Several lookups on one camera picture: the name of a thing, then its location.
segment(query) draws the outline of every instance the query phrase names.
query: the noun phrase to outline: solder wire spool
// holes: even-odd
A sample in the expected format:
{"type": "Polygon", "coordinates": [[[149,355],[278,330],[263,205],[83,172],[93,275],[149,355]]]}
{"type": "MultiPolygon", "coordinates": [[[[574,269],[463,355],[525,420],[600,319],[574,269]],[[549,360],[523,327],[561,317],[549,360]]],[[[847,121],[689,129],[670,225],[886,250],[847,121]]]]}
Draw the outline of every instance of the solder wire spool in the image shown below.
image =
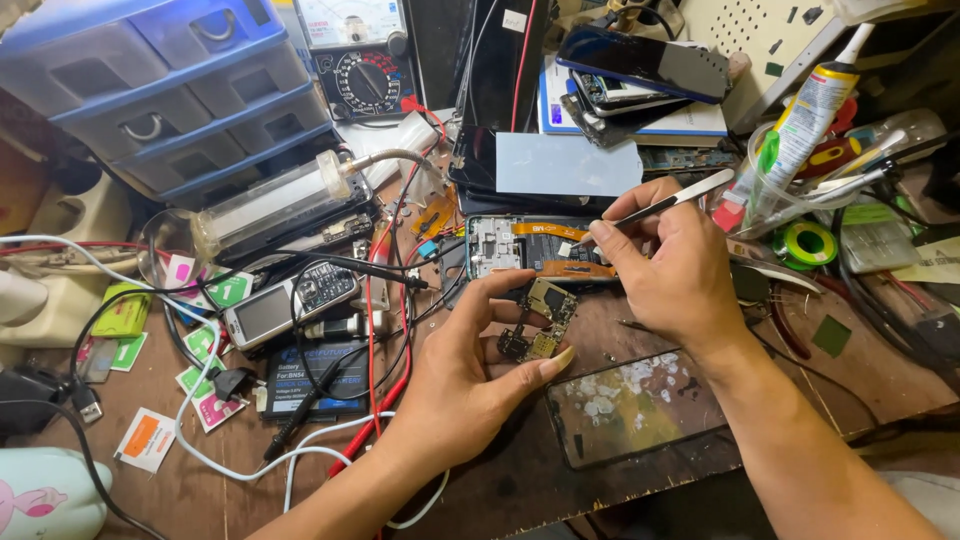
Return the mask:
{"type": "Polygon", "coordinates": [[[829,264],[839,251],[833,234],[810,221],[797,221],[778,231],[773,248],[783,264],[800,271],[829,264]]]}

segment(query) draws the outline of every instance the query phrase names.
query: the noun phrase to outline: pegboard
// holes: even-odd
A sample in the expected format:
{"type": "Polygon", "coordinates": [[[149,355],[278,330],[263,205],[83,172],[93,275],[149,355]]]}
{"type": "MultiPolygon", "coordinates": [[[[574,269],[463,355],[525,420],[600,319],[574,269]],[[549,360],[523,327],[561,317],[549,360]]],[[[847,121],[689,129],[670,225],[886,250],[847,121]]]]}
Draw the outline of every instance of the pegboard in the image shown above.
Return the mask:
{"type": "Polygon", "coordinates": [[[818,2],[684,0],[680,10],[686,20],[686,38],[705,42],[723,55],[741,51],[750,56],[750,73],[743,76],[723,104],[727,126],[738,134],[749,133],[760,115],[807,73],[810,64],[846,29],[833,16],[833,7],[818,2]],[[793,20],[787,22],[794,7],[797,11],[793,20]],[[811,8],[824,12],[808,25],[803,14],[811,8]],[[783,66],[779,77],[766,74],[768,62],[783,66]]]}

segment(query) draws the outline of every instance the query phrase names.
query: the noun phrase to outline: fingernail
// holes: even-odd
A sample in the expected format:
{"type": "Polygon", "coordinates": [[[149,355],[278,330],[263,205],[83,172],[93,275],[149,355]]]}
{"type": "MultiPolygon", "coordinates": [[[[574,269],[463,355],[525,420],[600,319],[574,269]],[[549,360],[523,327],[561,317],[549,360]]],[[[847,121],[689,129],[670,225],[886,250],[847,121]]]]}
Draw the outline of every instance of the fingernail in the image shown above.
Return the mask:
{"type": "Polygon", "coordinates": [[[601,221],[596,219],[593,223],[590,223],[590,234],[593,235],[593,238],[598,242],[604,242],[607,238],[610,238],[610,234],[613,230],[610,227],[610,224],[606,221],[601,221]]]}
{"type": "Polygon", "coordinates": [[[562,372],[566,366],[570,365],[570,360],[572,360],[573,356],[576,354],[576,349],[574,349],[574,347],[571,345],[562,353],[542,363],[540,365],[540,375],[543,376],[543,380],[551,380],[554,377],[557,377],[558,373],[562,372]]]}

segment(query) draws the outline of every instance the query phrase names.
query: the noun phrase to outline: book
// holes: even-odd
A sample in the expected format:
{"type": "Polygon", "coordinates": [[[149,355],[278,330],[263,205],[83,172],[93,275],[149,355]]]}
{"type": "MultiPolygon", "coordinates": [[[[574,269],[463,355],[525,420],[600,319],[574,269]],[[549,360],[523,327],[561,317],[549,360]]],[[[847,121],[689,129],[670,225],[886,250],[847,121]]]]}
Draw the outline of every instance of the book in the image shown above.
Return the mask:
{"type": "MultiPolygon", "coordinates": [[[[580,128],[560,104],[567,94],[569,69],[557,64],[557,55],[544,55],[540,72],[540,132],[578,135],[580,128]]],[[[642,128],[631,138],[653,146],[716,146],[727,136],[727,122],[719,105],[694,103],[642,128]]]]}

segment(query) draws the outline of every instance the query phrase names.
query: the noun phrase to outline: blue phone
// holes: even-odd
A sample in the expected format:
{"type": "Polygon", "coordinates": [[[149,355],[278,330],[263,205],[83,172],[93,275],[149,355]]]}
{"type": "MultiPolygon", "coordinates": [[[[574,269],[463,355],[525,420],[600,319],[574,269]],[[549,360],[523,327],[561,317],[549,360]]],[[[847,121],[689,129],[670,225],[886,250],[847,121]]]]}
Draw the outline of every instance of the blue phone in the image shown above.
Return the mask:
{"type": "Polygon", "coordinates": [[[729,86],[723,55],[586,24],[570,30],[557,63],[711,105],[729,86]]]}

